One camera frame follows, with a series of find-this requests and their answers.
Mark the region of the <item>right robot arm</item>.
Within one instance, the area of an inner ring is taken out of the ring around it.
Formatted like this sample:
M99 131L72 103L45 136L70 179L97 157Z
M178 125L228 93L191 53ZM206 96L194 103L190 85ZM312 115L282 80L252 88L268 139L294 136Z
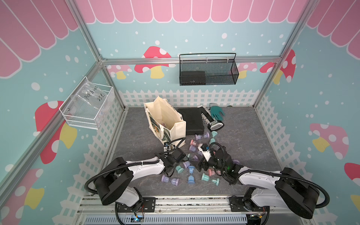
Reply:
M202 157L195 167L198 171L214 169L229 185L248 185L241 201L247 211L254 207L288 208L301 218L312 219L316 209L330 203L330 195L320 185L306 180L296 171L264 171L236 164L225 147L217 142L200 144Z

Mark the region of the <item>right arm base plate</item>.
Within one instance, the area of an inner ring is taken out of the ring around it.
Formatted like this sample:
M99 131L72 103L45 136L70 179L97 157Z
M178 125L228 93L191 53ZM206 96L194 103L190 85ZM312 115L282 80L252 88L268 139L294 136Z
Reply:
M256 205L250 197L231 196L228 198L231 212L266 212L267 206Z

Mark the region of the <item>cream canvas tote bag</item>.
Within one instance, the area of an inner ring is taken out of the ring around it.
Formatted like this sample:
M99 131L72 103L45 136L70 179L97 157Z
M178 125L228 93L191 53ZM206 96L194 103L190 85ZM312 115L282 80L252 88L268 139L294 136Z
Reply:
M163 144L182 147L186 137L186 122L183 116L165 98L157 97L153 102L144 103L149 128Z

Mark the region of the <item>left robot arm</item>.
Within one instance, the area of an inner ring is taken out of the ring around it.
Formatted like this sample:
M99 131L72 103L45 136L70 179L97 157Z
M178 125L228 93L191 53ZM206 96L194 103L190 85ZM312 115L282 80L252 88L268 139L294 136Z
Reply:
M185 138L165 143L166 151L156 153L155 157L142 161L126 161L122 157L114 159L102 171L89 178L84 189L97 194L103 205L112 203L127 207L141 208L143 197L135 187L129 184L139 178L164 174L169 176L184 161L186 154L180 149Z

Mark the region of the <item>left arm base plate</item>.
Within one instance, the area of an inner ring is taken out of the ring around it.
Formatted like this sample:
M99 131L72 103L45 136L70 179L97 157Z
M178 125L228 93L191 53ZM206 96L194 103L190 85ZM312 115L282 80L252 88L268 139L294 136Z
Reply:
M134 206L128 207L125 204L118 204L117 211L120 213L142 213L154 212L156 205L155 197L143 197Z

